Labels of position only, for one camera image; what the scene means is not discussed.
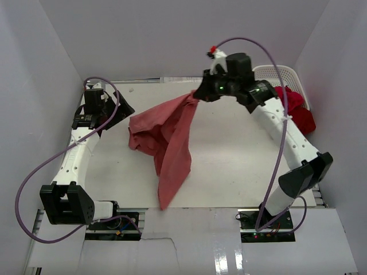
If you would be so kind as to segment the salmon pink t shirt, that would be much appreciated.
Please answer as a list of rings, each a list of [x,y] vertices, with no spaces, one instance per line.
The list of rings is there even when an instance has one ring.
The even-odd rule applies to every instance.
[[[130,118],[128,146],[153,157],[161,210],[167,209],[190,174],[189,135],[197,106],[190,92]]]

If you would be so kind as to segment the red t shirt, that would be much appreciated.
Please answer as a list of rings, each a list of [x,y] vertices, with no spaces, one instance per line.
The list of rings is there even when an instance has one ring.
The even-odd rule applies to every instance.
[[[292,116],[293,122],[299,128],[302,134],[308,135],[316,130],[316,124],[312,113],[303,107],[303,97],[292,91],[289,87],[285,87],[287,102],[288,102],[288,115]]]

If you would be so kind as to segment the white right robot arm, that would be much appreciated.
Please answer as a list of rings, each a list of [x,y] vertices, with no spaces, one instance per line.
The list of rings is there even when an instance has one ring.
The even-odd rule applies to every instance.
[[[215,49],[208,53],[213,60],[204,71],[202,83],[194,98],[214,102],[222,96],[232,96],[279,144],[289,172],[278,178],[278,186],[266,194],[260,205],[259,221],[265,228],[273,228],[280,221],[279,214],[291,206],[296,198],[321,182],[333,157],[321,153],[301,133],[284,108],[275,88],[267,80],[257,80],[251,59],[245,53],[226,55]]]

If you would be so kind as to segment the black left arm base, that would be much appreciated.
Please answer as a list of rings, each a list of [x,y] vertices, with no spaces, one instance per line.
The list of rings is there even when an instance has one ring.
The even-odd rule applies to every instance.
[[[140,234],[133,223],[142,232],[145,223],[145,212],[138,210],[123,211],[119,209],[116,215],[128,216],[108,222],[98,222],[87,226],[85,232],[86,241],[139,241]]]

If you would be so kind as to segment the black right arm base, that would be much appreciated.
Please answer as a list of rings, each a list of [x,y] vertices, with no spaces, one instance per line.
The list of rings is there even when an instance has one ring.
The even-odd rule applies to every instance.
[[[262,231],[255,230],[255,223],[259,210],[239,211],[235,219],[240,223],[240,235],[242,243],[282,243],[295,242],[295,234],[292,232],[294,224],[290,212],[278,218]]]

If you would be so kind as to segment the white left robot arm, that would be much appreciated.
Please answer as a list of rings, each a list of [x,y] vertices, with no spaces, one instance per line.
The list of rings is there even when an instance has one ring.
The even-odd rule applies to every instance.
[[[120,225],[121,214],[115,201],[95,201],[86,192],[85,179],[92,153],[102,132],[134,113],[119,91],[109,96],[102,88],[84,92],[72,123],[72,148],[51,184],[43,185],[40,198],[53,225],[89,225],[101,220],[108,228]]]

